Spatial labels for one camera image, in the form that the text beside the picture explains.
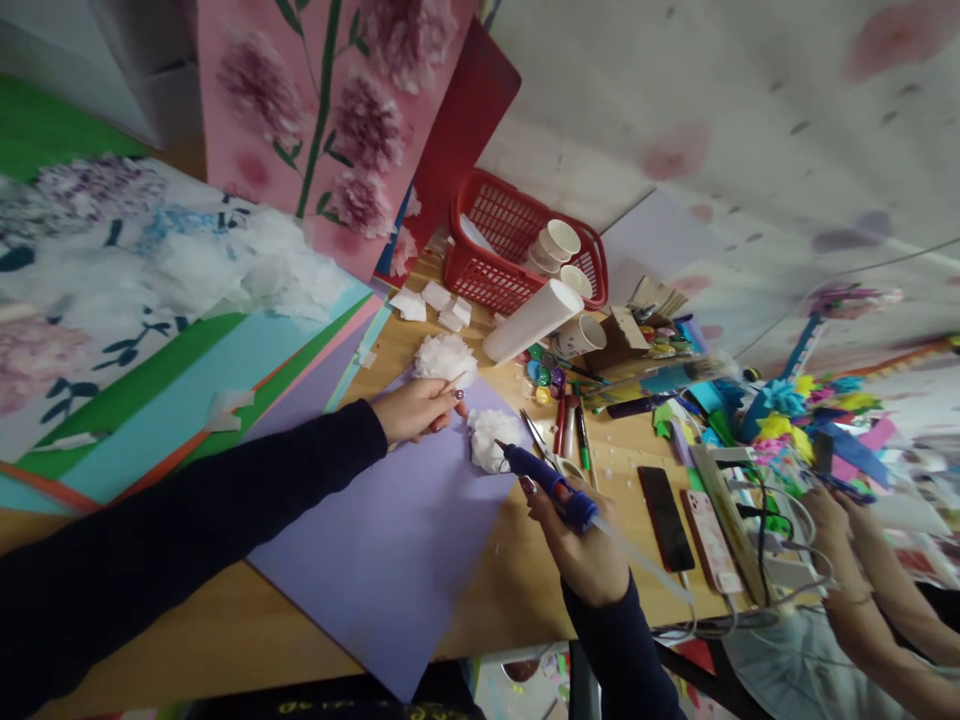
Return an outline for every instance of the pink poster board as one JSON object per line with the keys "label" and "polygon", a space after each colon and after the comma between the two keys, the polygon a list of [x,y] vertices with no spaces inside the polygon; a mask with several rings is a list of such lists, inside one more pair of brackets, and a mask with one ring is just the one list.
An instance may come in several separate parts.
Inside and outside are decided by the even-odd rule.
{"label": "pink poster board", "polygon": [[476,9],[475,0],[406,5],[199,3],[207,181],[303,218],[313,247],[364,281]]}

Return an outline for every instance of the smartphone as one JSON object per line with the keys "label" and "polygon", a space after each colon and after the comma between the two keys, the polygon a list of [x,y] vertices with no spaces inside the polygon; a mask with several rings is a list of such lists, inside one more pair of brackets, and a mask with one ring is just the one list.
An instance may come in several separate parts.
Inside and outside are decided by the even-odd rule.
{"label": "smartphone", "polygon": [[723,536],[710,496],[696,490],[681,490],[680,498],[687,511],[687,520],[697,543],[697,554],[703,565],[703,574],[707,576],[707,583],[720,594],[743,592],[743,582],[733,564],[727,539]]}
{"label": "smartphone", "polygon": [[637,474],[647,499],[663,567],[671,573],[693,570],[697,564],[680,520],[680,511],[673,498],[667,473],[662,468],[637,468]]}

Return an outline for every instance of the red plastic basket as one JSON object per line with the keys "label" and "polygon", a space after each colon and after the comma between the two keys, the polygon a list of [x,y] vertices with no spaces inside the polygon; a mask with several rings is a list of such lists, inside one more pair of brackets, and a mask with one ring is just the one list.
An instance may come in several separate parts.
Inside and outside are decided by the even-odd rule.
{"label": "red plastic basket", "polygon": [[[474,222],[499,254],[467,238],[460,229],[461,213]],[[569,223],[580,236],[580,252],[570,264],[580,268],[593,285],[593,297],[584,299],[584,306],[599,310],[607,304],[607,259],[596,231],[483,170],[471,171],[450,205],[454,243],[447,248],[444,284],[465,298],[509,315],[547,282],[519,263],[524,262],[527,248],[547,221],[553,219]]]}

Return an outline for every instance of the lavender paper sheet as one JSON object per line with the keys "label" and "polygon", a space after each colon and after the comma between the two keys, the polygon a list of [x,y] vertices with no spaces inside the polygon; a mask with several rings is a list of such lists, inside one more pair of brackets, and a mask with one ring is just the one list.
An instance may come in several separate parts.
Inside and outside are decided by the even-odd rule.
{"label": "lavender paper sheet", "polygon": [[[466,401],[514,414],[483,380]],[[248,560],[410,702],[514,482],[470,461],[466,422],[454,415],[449,428],[404,443]]]}

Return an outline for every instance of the fingernail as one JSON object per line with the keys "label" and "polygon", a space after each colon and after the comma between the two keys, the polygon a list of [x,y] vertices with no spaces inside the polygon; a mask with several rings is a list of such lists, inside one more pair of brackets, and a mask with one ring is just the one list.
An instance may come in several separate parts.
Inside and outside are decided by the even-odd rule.
{"label": "fingernail", "polygon": [[537,484],[525,475],[520,477],[520,487],[523,489],[524,495],[537,494]]}

